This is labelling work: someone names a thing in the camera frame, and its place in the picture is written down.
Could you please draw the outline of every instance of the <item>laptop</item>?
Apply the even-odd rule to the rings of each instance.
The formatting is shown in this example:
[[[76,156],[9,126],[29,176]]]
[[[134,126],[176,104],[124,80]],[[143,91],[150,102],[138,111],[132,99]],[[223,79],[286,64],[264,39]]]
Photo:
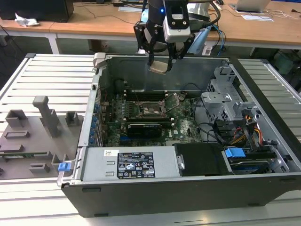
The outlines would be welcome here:
[[[271,0],[238,0],[229,6],[237,11],[262,13]]]

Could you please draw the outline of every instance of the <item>motherboard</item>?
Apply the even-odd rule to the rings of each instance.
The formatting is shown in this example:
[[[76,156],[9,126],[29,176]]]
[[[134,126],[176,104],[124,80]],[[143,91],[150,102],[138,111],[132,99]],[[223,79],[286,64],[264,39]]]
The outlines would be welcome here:
[[[172,146],[201,142],[193,118],[195,98],[180,93],[109,97],[101,121],[104,146]]]

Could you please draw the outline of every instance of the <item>sticker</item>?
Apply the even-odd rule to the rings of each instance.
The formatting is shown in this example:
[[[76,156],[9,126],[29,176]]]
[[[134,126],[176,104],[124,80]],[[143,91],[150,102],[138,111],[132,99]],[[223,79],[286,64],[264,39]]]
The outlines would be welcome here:
[[[22,159],[24,157],[21,155],[14,155],[14,156],[4,156],[3,158],[5,158],[5,159]]]
[[[117,153],[119,179],[154,178],[155,165],[152,152]]]
[[[110,156],[117,156],[119,150],[105,150],[103,155],[105,157],[110,157]]]

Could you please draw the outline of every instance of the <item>barcode sticker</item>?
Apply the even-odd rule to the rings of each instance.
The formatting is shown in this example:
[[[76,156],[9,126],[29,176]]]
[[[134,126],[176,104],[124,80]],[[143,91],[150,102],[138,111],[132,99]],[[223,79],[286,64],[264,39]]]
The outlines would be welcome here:
[[[110,157],[110,156],[117,156],[118,153],[119,153],[119,150],[105,150],[103,155],[105,157]]]

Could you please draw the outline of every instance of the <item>computer case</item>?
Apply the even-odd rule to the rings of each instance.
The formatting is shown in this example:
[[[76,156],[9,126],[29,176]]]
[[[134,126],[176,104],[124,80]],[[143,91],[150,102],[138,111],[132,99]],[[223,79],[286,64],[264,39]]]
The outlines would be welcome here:
[[[25,18],[35,18],[66,23],[74,11],[73,0],[1,0],[0,17],[15,19],[15,13]]]

